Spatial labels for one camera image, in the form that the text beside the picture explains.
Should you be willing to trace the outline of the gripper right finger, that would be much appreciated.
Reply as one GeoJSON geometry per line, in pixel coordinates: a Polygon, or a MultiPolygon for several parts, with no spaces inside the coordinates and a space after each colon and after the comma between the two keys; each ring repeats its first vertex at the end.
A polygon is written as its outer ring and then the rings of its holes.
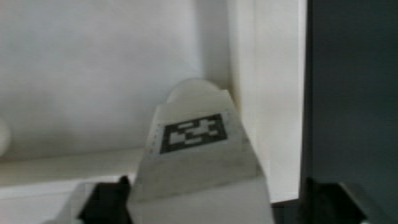
{"type": "Polygon", "coordinates": [[[379,224],[361,185],[306,177],[299,198],[272,204],[276,224],[379,224]]]}

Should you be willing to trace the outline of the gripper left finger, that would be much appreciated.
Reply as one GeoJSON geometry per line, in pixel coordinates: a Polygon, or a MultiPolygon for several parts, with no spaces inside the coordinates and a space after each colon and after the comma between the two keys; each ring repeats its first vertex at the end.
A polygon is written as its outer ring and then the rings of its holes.
{"type": "Polygon", "coordinates": [[[126,176],[114,183],[100,182],[78,213],[84,224],[133,224],[128,213],[132,184],[126,176]]]}

